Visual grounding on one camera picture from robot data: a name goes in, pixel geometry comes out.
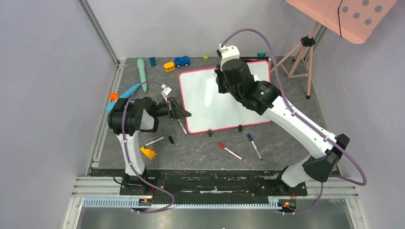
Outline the pink framed whiteboard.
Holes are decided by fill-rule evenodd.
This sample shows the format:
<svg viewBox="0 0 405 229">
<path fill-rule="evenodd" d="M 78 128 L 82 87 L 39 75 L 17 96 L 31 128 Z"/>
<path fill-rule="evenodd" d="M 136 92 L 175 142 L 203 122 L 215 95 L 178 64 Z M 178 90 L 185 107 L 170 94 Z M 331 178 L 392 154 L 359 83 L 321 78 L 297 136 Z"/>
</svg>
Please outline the pink framed whiteboard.
<svg viewBox="0 0 405 229">
<path fill-rule="evenodd" d="M 238 128 L 268 123 L 270 120 L 246 109 L 230 94 L 218 92 L 214 68 L 182 72 L 179 75 L 183 108 L 189 133 Z"/>
</svg>

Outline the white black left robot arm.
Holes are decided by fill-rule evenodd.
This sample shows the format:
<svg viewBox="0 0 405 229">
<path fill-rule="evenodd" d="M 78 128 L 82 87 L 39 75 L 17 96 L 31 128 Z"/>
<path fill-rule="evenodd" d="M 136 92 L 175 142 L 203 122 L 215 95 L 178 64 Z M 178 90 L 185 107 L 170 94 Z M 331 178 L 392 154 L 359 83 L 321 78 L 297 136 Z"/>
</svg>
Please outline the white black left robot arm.
<svg viewBox="0 0 405 229">
<path fill-rule="evenodd" d="M 106 108 L 108 127 L 118 138 L 125 161 L 124 183 L 132 185 L 138 194 L 149 191 L 150 181 L 145 178 L 146 165 L 141 156 L 139 133 L 155 133 L 159 127 L 159 117 L 170 120 L 190 117 L 192 114 L 182 108 L 175 98 L 157 103 L 150 97 L 130 101 L 118 98 Z"/>
</svg>

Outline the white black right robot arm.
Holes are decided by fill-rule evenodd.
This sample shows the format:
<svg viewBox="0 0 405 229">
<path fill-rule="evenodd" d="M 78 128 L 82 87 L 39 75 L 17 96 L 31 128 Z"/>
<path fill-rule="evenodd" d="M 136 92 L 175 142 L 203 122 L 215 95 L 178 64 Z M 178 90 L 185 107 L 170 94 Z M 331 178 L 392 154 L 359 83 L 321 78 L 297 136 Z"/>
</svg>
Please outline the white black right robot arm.
<svg viewBox="0 0 405 229">
<path fill-rule="evenodd" d="M 328 180 L 350 142 L 347 135 L 330 133 L 291 108 L 278 88 L 268 81 L 256 81 L 247 63 L 240 59 L 218 64 L 214 72 L 219 93 L 229 93 L 243 107 L 275 122 L 308 150 L 308 157 L 279 175 L 276 189 L 280 194 L 287 195 L 310 179 Z"/>
</svg>

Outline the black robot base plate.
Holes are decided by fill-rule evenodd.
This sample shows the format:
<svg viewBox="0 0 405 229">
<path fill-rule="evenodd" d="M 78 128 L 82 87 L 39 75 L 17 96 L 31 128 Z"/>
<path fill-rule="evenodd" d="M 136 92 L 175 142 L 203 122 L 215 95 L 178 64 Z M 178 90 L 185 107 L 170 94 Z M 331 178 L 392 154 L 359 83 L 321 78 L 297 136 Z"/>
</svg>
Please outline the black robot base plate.
<svg viewBox="0 0 405 229">
<path fill-rule="evenodd" d="M 147 169 L 142 177 L 124 176 L 120 195 L 151 197 L 154 204 L 264 204 L 268 197 L 307 196 L 305 183 L 282 184 L 278 170 Z"/>
</svg>

